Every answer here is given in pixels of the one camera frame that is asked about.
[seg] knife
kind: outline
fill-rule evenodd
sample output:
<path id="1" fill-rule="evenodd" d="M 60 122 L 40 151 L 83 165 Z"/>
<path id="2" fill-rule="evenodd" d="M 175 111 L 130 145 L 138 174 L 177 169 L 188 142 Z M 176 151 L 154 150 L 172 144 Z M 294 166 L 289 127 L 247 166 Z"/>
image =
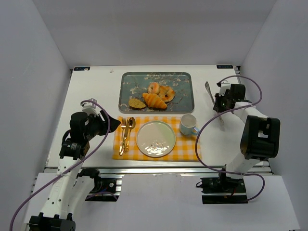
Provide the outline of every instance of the knife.
<path id="1" fill-rule="evenodd" d="M 120 155 L 123 155 L 124 149 L 125 149 L 125 144 L 126 144 L 126 140 L 127 140 L 127 136 L 128 136 L 128 130 L 129 130 L 129 120 L 126 120 L 126 127 L 125 127 L 125 132 L 124 132 L 124 137 L 123 137 L 123 141 L 122 141 L 122 151 L 120 152 Z"/>

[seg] gold fork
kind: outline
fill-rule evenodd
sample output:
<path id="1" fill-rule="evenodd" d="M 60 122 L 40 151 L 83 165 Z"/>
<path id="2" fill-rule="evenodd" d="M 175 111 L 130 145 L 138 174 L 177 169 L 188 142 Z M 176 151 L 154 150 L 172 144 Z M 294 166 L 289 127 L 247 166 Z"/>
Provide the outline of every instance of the gold fork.
<path id="1" fill-rule="evenodd" d="M 121 142 L 120 142 L 120 151 L 119 151 L 119 153 L 121 153 L 122 149 L 123 149 L 122 141 L 123 141 L 123 136 L 124 136 L 124 130 L 126 128 L 126 119 L 125 118 L 122 118 L 121 128 L 122 128 L 122 135 L 121 135 Z"/>

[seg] mug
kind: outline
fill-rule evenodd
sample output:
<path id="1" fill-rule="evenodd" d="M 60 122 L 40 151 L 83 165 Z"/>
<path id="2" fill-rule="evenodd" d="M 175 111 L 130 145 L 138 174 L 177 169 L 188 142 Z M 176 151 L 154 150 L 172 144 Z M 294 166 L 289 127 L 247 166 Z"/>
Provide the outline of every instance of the mug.
<path id="1" fill-rule="evenodd" d="M 199 129 L 196 128 L 197 119 L 192 114 L 185 114 L 180 120 L 180 132 L 183 135 L 198 135 Z"/>

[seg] bread slice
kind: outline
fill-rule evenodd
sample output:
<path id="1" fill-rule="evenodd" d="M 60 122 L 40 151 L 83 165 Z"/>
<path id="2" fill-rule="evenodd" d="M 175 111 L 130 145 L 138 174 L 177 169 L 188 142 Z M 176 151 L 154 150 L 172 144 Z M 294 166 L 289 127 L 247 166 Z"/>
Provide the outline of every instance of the bread slice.
<path id="1" fill-rule="evenodd" d="M 137 99 L 130 99 L 128 104 L 130 107 L 136 108 L 136 109 L 142 109 L 146 107 L 146 105 L 143 102 Z"/>

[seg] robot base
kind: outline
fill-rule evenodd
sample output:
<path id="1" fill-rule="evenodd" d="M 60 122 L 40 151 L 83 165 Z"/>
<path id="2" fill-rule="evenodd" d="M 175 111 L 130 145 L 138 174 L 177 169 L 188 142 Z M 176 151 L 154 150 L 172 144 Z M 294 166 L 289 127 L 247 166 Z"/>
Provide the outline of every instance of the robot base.
<path id="1" fill-rule="evenodd" d="M 43 213 L 39 216 L 32 216 L 29 221 L 31 231 L 75 231 L 76 224 L 72 220 L 72 214 L 68 214 L 67 219 L 59 219 L 59 215 L 54 218 L 45 218 Z"/>
<path id="2" fill-rule="evenodd" d="M 218 178 L 201 178 L 202 184 L 197 185 L 202 188 L 202 204 L 247 204 L 246 188 L 244 180 L 230 190 L 223 190 L 219 187 Z"/>

